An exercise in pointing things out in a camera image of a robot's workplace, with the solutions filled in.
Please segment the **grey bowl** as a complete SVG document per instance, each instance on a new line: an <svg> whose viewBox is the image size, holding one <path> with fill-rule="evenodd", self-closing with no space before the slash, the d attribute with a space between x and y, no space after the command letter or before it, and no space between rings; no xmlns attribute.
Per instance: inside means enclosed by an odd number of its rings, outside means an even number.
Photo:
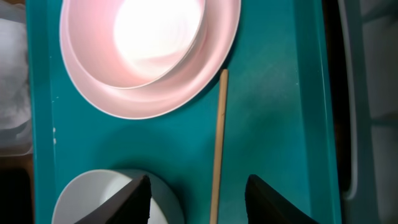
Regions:
<svg viewBox="0 0 398 224"><path fill-rule="evenodd" d="M171 188L156 175L139 169L97 169L78 175L58 197L52 223L76 223L142 175L148 175L151 182L148 222L184 224L182 208Z"/></svg>

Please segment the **wooden chopstick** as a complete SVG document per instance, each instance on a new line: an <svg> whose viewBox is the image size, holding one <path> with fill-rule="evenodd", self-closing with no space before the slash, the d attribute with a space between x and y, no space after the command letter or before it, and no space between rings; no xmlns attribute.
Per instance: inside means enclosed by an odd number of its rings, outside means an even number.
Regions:
<svg viewBox="0 0 398 224"><path fill-rule="evenodd" d="M211 208L209 224L218 223L218 205L220 197L221 167L223 159L224 122L228 92L228 70L221 71L219 81L218 110L216 117L215 151L213 161L213 180L211 189Z"/></svg>

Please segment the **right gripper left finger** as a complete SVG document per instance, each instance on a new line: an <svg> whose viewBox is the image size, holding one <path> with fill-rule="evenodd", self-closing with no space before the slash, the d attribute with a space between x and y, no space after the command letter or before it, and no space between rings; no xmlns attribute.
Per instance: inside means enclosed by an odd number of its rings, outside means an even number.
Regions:
<svg viewBox="0 0 398 224"><path fill-rule="evenodd" d="M151 182L148 175L132 179L121 190L76 224L147 224L150 218Z"/></svg>

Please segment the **large pink plate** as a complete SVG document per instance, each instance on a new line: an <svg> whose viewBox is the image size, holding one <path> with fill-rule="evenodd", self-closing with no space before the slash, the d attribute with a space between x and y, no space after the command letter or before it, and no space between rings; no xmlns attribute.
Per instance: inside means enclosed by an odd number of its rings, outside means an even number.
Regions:
<svg viewBox="0 0 398 224"><path fill-rule="evenodd" d="M122 89L99 82L80 65L61 10L60 48L63 62L75 88L97 109L124 119L153 118L184 105L211 82L231 49L240 13L240 0L207 0L203 32L181 64L153 83Z"/></svg>

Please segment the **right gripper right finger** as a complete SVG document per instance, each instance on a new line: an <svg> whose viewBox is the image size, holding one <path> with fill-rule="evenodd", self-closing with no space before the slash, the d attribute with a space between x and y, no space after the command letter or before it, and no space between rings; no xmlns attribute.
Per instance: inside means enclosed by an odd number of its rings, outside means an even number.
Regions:
<svg viewBox="0 0 398 224"><path fill-rule="evenodd" d="M244 196L249 224L318 224L258 175L248 177Z"/></svg>

